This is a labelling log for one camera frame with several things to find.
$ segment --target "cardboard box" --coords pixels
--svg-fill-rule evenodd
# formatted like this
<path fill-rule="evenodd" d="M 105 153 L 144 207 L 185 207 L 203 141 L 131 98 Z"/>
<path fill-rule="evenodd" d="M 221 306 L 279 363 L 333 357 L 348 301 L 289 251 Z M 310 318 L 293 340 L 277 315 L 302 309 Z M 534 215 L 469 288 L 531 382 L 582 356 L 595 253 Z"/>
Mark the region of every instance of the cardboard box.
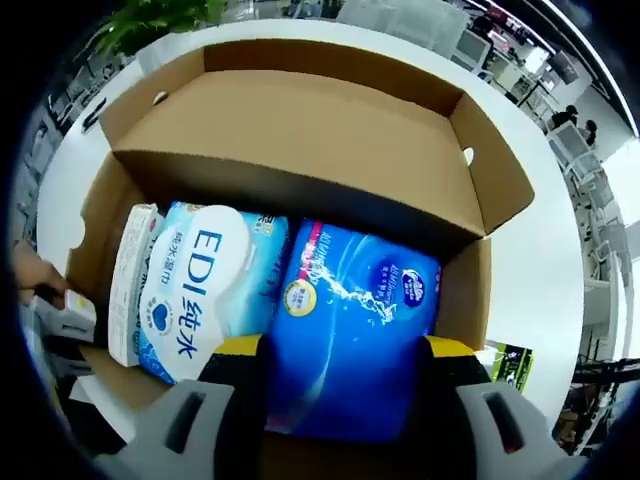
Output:
<path fill-rule="evenodd" d="M 248 40 L 165 65 L 100 121 L 112 152 L 87 196 L 85 238 L 68 266 L 69 281 L 97 306 L 106 306 L 133 204 L 223 203 L 375 233 L 437 257 L 435 334 L 483 348 L 485 237 L 526 208 L 533 191 L 462 90 L 350 47 Z M 106 351 L 91 350 L 87 360 L 133 408 L 162 391 Z"/>

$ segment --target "white table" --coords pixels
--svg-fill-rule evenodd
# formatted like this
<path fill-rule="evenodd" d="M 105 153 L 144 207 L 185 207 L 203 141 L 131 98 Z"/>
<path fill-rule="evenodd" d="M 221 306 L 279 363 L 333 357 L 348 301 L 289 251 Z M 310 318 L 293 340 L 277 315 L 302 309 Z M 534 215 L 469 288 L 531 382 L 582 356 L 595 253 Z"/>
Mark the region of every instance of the white table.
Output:
<path fill-rule="evenodd" d="M 551 428 L 562 408 L 578 354 L 584 280 L 573 208 L 542 132 L 503 95 L 449 60 L 399 38 L 348 25 L 314 20 L 246 21 L 175 35 L 154 45 L 153 55 L 160 62 L 169 61 L 202 45 L 252 38 L 318 40 L 394 57 L 465 89 L 500 129 L 527 173 L 535 199 L 491 235 L 487 336 L 533 349 L 534 364 L 524 395 L 543 412 Z M 148 61 L 143 63 L 148 69 Z M 105 87 L 107 100 L 142 76 L 137 61 L 129 65 Z M 66 271 L 69 248 L 82 238 L 79 212 L 108 152 L 99 125 L 85 135 L 80 133 L 84 116 L 102 98 L 100 94 L 91 102 L 64 138 L 40 190 L 39 252 L 61 272 Z M 94 403 L 103 411 L 98 403 L 105 402 L 113 410 L 104 395 Z"/>

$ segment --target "white tissue package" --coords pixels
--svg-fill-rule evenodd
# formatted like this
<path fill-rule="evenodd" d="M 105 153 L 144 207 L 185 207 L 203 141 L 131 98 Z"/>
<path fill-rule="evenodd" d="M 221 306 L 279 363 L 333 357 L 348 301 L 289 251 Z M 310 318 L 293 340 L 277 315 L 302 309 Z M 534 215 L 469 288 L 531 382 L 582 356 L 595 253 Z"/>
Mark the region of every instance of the white tissue package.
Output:
<path fill-rule="evenodd" d="M 287 244 L 284 217 L 174 202 L 140 301 L 140 365 L 197 379 L 225 337 L 266 332 Z"/>
<path fill-rule="evenodd" d="M 156 205 L 134 205 L 125 225 L 109 295 L 109 354 L 121 365 L 138 365 L 139 305 L 153 244 L 164 217 Z"/>

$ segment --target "round logo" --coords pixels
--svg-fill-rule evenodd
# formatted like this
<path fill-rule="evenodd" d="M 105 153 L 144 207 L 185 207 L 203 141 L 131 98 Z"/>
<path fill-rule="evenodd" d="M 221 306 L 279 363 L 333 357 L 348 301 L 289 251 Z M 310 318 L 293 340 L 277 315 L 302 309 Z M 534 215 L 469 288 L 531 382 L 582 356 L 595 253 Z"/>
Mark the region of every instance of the round logo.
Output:
<path fill-rule="evenodd" d="M 408 307 L 414 308 L 422 303 L 424 298 L 424 282 L 420 274 L 415 270 L 405 270 L 402 274 L 402 289 L 404 293 L 404 303 Z"/>
<path fill-rule="evenodd" d="M 156 331 L 160 335 L 169 333 L 173 323 L 173 312 L 167 302 L 152 297 L 144 306 L 144 314 L 149 330 Z"/>
<path fill-rule="evenodd" d="M 316 307 L 316 289 L 306 280 L 291 282 L 284 291 L 284 306 L 289 315 L 304 317 Z"/>
<path fill-rule="evenodd" d="M 167 329 L 167 316 L 169 315 L 169 310 L 164 303 L 160 303 L 155 306 L 153 311 L 151 312 L 151 318 L 153 318 L 153 324 L 156 326 L 158 331 L 164 332 Z"/>

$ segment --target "tissue package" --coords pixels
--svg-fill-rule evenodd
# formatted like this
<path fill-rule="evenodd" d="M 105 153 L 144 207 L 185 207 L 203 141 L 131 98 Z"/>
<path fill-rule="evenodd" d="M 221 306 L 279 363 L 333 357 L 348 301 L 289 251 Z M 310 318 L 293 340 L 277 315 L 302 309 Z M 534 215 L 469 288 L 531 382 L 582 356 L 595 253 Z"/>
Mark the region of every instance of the tissue package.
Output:
<path fill-rule="evenodd" d="M 121 365 L 138 365 L 139 305 L 153 244 L 164 217 L 155 205 L 134 205 L 120 239 L 109 293 L 109 354 Z"/>
<path fill-rule="evenodd" d="M 286 218 L 174 202 L 140 301 L 140 365 L 197 379 L 225 337 L 266 332 L 287 243 Z"/>
<path fill-rule="evenodd" d="M 404 428 L 440 265 L 372 235 L 305 221 L 270 338 L 267 429 L 384 442 Z"/>

